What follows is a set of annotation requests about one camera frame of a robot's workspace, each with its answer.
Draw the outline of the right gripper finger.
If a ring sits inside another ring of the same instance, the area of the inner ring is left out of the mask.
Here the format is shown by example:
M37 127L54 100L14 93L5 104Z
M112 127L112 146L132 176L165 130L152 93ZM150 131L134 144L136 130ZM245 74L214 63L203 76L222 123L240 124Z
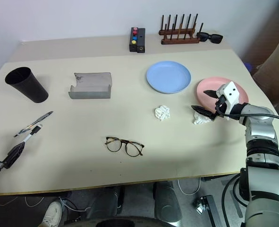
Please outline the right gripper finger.
M198 105L191 105L191 108L197 112L198 114L210 119L214 120L216 118L216 113L213 113L209 110L206 110L204 107L198 106Z
M206 95L208 95L209 97L212 97L212 98L215 98L215 99L219 98L216 91L214 91L214 90L205 90L204 93Z

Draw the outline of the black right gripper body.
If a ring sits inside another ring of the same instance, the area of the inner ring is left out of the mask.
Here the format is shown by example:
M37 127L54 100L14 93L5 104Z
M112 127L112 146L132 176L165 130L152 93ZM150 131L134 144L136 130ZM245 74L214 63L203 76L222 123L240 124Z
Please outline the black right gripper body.
M215 113L212 113L210 116L210 119L212 121L214 121L217 116L219 116L219 117L225 116L225 112L227 110L227 104L226 104L226 98L224 95L221 95L221 96L211 95L211 97L217 99L217 101L215 102Z

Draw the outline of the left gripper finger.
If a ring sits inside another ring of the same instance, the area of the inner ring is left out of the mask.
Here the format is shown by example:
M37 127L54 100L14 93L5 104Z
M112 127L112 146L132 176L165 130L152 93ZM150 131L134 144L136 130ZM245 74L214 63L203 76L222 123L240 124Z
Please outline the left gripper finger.
M15 163L15 161L20 157L24 147L25 142L21 142L11 149L6 158L3 160L4 168L9 169Z

